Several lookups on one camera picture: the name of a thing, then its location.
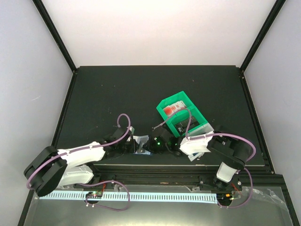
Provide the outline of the green card bin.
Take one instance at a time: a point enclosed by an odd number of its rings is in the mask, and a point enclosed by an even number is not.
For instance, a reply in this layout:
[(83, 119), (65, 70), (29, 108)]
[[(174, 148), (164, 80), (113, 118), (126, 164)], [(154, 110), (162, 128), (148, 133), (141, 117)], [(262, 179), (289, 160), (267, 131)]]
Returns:
[[(164, 113), (163, 109), (171, 105), (173, 103), (176, 103), (177, 101), (183, 101), (186, 105), (185, 109), (181, 109), (174, 114), (172, 114), (170, 117), (167, 117), (167, 115)], [(166, 125), (171, 130), (172, 134), (175, 137), (180, 137), (180, 135), (176, 128), (175, 124), (179, 123), (180, 121), (183, 121), (185, 119), (189, 119), (188, 126), (190, 126), (190, 121), (192, 117), (195, 117), (195, 119), (199, 122), (199, 125), (191, 130), (188, 130), (188, 134), (192, 136), (193, 132), (197, 132), (201, 129), (202, 126), (209, 123), (205, 117), (201, 114), (199, 109), (193, 104), (193, 102), (189, 99), (189, 97), (186, 95), (184, 91), (178, 92), (170, 97), (167, 97), (157, 105), (156, 107), (159, 114), (162, 116), (164, 120), (167, 120)]]

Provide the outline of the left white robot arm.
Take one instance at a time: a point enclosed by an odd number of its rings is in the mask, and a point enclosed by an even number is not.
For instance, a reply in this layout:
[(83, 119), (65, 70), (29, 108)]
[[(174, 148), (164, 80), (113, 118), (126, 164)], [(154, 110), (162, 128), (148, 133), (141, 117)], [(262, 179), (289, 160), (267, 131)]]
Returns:
[(75, 148), (56, 149), (47, 146), (24, 170), (27, 188), (42, 197), (66, 185), (87, 184), (91, 188), (98, 187), (101, 176), (89, 164), (126, 153), (136, 153), (141, 138), (134, 136), (133, 132), (133, 127), (118, 128), (97, 141)]

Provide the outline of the blue card holder wallet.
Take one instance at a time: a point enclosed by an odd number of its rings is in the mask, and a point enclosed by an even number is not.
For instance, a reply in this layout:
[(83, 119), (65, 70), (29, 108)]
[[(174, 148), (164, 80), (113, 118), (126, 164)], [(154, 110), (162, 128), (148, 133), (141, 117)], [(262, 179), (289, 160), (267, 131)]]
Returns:
[(149, 141), (149, 136), (133, 136), (133, 139), (138, 144), (138, 146), (135, 146), (134, 154), (139, 155), (152, 155), (152, 153), (147, 149), (147, 147), (144, 147), (147, 142)]

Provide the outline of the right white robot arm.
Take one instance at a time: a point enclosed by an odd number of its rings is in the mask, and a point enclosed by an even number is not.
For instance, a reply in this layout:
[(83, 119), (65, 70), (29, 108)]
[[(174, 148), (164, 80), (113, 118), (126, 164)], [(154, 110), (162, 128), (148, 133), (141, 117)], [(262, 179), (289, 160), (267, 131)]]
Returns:
[(216, 155), (221, 164), (214, 177), (214, 185), (220, 190), (226, 189), (231, 184), (234, 174), (243, 170), (246, 163), (256, 154), (254, 144), (238, 135), (214, 130), (197, 136), (175, 137), (162, 126), (154, 129), (143, 147), (151, 153), (185, 154), (191, 160), (205, 153)]

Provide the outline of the white card bin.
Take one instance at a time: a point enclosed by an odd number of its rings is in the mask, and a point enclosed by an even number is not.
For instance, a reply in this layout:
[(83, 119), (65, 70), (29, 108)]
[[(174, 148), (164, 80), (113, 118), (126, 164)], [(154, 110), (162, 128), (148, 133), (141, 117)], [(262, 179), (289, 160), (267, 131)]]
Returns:
[[(207, 123), (204, 126), (202, 126), (199, 131), (193, 132), (192, 136), (195, 137), (200, 135), (208, 135), (208, 134), (213, 134), (213, 132), (214, 132), (213, 127), (209, 123)], [(197, 140), (186, 139), (185, 143), (181, 145), (181, 149), (183, 152), (187, 154), (190, 161), (199, 160), (201, 157), (194, 159), (192, 158), (192, 154), (208, 153), (209, 150), (207, 149), (207, 145), (211, 139), (212, 139), (211, 137), (201, 138)]]

